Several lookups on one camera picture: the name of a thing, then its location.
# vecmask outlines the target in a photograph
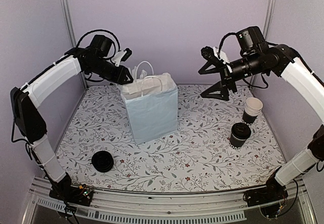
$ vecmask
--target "table surface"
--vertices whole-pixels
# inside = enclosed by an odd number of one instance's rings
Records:
[[[223,191],[264,184],[283,164],[280,148],[258,116],[251,137],[239,150],[229,144],[230,129],[241,122],[246,86],[230,101],[203,99],[208,85],[178,86],[178,131],[137,145],[116,86],[91,86],[62,140],[57,158],[76,184],[140,192]],[[113,169],[91,165],[95,152],[109,151]]]

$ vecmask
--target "lavender wall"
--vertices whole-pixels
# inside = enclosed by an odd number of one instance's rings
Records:
[[[156,73],[169,72],[176,83],[215,83],[218,75],[200,76],[204,46],[218,46],[228,32],[263,26],[268,0],[69,0],[76,37],[105,28],[129,47],[125,63],[151,62]],[[83,43],[86,46],[90,39]],[[239,57],[235,38],[224,46]]]
[[[57,60],[70,44],[60,0],[0,0],[0,14],[0,223],[8,224],[21,220],[31,181],[40,173],[25,153],[24,144],[10,143],[9,92]],[[53,145],[82,93],[76,77],[40,107]]]
[[[295,48],[307,64],[324,79],[324,0],[276,0],[268,40]],[[310,141],[320,120],[292,86],[272,75],[269,89],[256,89],[286,160]],[[315,169],[304,176],[318,223],[324,223],[324,175]]]

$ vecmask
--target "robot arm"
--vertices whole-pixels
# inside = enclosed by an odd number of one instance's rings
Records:
[[[31,82],[21,88],[13,88],[10,93],[14,122],[28,141],[28,147],[37,164],[50,179],[53,187],[50,196],[53,198],[89,206],[92,194],[85,185],[79,188],[71,186],[71,178],[56,158],[47,137],[46,123],[37,108],[60,85],[82,71],[85,74],[96,73],[117,84],[133,82],[128,69],[120,65],[132,51],[119,51],[108,62],[105,57],[111,45],[109,38],[95,35],[88,47],[72,48]]]
[[[292,85],[309,103],[322,121],[313,140],[303,151],[278,168],[266,182],[266,187],[246,191],[249,206],[260,205],[287,197],[285,185],[306,173],[317,162],[324,161],[324,84],[293,48],[284,44],[269,47],[258,27],[249,27],[235,35],[242,58],[227,63],[214,49],[204,47],[201,55],[207,60],[200,74],[220,73],[221,81],[201,93],[203,98],[229,100],[229,90],[237,91],[235,82],[255,74],[272,71]]]

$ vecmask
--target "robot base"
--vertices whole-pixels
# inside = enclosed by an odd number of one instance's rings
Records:
[[[288,193],[284,188],[270,193],[269,189],[267,187],[264,187],[256,190],[246,191],[244,193],[243,199],[247,202],[248,207],[250,207],[270,203],[287,197]]]
[[[50,197],[53,199],[62,200],[62,198],[57,194],[57,192],[55,190],[50,191]],[[83,195],[76,196],[73,199],[66,200],[66,202],[83,205],[83,206],[90,206],[92,197],[93,197],[93,192],[90,192],[87,196],[83,196]]]

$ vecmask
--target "black cup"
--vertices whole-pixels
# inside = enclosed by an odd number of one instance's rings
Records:
[[[243,113],[243,117],[242,117],[242,119],[243,119],[243,121],[245,122],[245,123],[247,123],[247,124],[252,124],[252,123],[254,123],[254,121],[256,120],[256,118],[257,118],[258,116],[251,116],[251,115],[249,115],[247,112],[245,112],[245,110],[244,110],[244,113]]]
[[[109,152],[99,151],[92,156],[91,163],[97,171],[108,172],[113,167],[113,157]]]
[[[236,123],[232,126],[232,134],[229,139],[235,149],[241,148],[244,142],[251,136],[251,130],[247,124]]]

